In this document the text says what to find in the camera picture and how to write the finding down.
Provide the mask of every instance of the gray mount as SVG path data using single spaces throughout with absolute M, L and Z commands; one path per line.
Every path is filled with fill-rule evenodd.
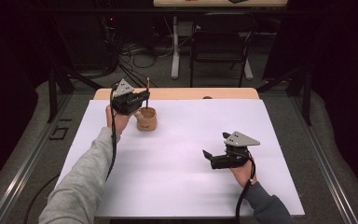
M 120 83 L 118 83 L 117 89 L 115 90 L 115 96 L 125 95 L 133 92 L 133 90 L 134 88 L 123 78 Z
M 234 132 L 228 138 L 226 138 L 225 144 L 234 147 L 247 147 L 247 146 L 258 146 L 260 142 L 254 140 L 251 137 L 246 136 L 243 133 Z

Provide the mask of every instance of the desk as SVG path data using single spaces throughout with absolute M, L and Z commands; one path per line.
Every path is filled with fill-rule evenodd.
M 228 0 L 154 0 L 155 7 L 285 7 L 288 0 L 247 0 L 241 3 L 232 4 Z M 179 78 L 179 47 L 177 33 L 177 17 L 173 17 L 173 79 Z M 245 74 L 247 79 L 252 79 L 252 71 L 249 62 L 246 61 Z
M 98 90 L 89 102 L 58 183 L 105 125 L 109 92 Z M 158 127 L 153 132 L 140 132 L 136 119 L 130 119 L 117 145 L 115 166 L 106 182 L 97 217 L 234 217 L 241 187 L 228 169 L 212 170 L 202 154 L 203 149 L 213 155 L 224 154 L 222 132 L 234 131 L 261 142 L 260 146 L 249 147 L 256 158 L 257 178 L 269 193 L 281 198 L 293 216 L 304 215 L 267 109 L 254 89 L 182 88 L 150 92 L 149 106 L 157 110 Z M 200 100 L 204 96 L 214 99 Z M 241 216 L 252 213 L 244 201 Z

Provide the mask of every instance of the black chair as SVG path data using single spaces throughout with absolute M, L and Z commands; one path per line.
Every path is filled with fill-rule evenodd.
M 249 13 L 210 12 L 197 17 L 192 26 L 190 87 L 193 87 L 193 79 L 211 78 L 194 77 L 194 62 L 232 63 L 231 69 L 235 63 L 241 63 L 239 77 L 225 77 L 239 79 L 240 87 L 245 73 L 249 44 L 256 27 L 257 22 Z

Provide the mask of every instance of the gray sleeve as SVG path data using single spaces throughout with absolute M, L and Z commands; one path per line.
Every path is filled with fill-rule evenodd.
M 255 219 L 262 224 L 296 223 L 282 201 L 275 195 L 270 196 L 258 181 L 248 189 L 245 199 L 254 209 Z
M 101 129 L 90 149 L 49 195 L 39 223 L 93 223 L 112 162 L 111 136 L 110 128 Z

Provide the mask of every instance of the brown cup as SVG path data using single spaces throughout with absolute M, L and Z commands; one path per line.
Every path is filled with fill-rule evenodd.
M 136 127 L 139 131 L 151 132 L 157 128 L 157 113 L 152 107 L 142 107 L 136 112 L 135 117 L 137 119 Z

